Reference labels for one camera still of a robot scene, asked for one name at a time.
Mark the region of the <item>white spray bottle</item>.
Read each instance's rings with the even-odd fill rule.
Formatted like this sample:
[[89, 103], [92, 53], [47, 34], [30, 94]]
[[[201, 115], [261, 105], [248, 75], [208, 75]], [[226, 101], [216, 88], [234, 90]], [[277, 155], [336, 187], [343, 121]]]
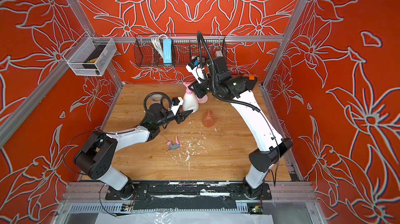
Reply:
[[196, 95], [193, 92], [186, 92], [183, 98], [183, 111], [191, 110], [195, 113], [199, 108], [199, 102]]

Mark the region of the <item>opaque pink spray bottle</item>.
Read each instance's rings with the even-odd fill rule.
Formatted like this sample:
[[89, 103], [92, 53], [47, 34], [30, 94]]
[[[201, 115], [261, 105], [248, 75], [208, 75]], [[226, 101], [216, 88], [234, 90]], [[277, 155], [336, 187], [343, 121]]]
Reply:
[[197, 98], [199, 104], [205, 104], [208, 101], [208, 96], [205, 95], [202, 98]]

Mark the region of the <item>transparent pink spray bottle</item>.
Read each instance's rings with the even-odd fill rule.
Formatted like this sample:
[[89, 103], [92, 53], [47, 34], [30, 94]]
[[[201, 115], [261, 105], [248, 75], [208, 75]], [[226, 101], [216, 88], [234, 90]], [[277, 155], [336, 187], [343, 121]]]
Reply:
[[207, 109], [207, 111], [203, 114], [202, 124], [207, 128], [211, 128], [215, 125], [215, 116], [210, 109]]

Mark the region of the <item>pink grey spray nozzle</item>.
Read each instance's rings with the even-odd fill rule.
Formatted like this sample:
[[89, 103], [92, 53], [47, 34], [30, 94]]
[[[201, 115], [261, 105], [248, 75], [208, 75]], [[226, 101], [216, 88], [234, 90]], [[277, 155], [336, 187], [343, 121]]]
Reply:
[[175, 140], [174, 141], [168, 141], [166, 143], [166, 145], [168, 146], [169, 151], [174, 151], [174, 150], [177, 150], [177, 149], [183, 147], [183, 144], [181, 142], [179, 142], [179, 139], [178, 139], [177, 135], [175, 136]]

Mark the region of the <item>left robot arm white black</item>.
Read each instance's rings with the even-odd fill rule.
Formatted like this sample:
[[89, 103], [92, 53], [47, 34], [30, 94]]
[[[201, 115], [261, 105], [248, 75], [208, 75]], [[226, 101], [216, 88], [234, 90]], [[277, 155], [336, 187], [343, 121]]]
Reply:
[[144, 118], [135, 127], [119, 132], [91, 131], [91, 135], [82, 145], [73, 159], [81, 173], [92, 180], [99, 180], [110, 186], [118, 198], [129, 200], [134, 195], [132, 180], [112, 166], [117, 151], [132, 145], [153, 140], [160, 134], [160, 128], [166, 128], [175, 121], [180, 124], [195, 112], [183, 109], [181, 97], [169, 98], [162, 92], [153, 92], [143, 101]]

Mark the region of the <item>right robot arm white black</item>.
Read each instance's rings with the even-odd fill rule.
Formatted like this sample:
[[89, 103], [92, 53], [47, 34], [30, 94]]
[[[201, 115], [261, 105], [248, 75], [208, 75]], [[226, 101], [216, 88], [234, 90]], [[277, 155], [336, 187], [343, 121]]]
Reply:
[[251, 167], [243, 179], [242, 193], [250, 200], [260, 196], [265, 177], [278, 168], [281, 157], [293, 146], [290, 138], [284, 138], [270, 123], [258, 105], [253, 89], [257, 85], [254, 75], [231, 74], [222, 54], [211, 54], [201, 32], [196, 34], [199, 55], [186, 66], [195, 77], [189, 85], [197, 98], [207, 94], [219, 101], [231, 104], [250, 129], [257, 149], [249, 154]]

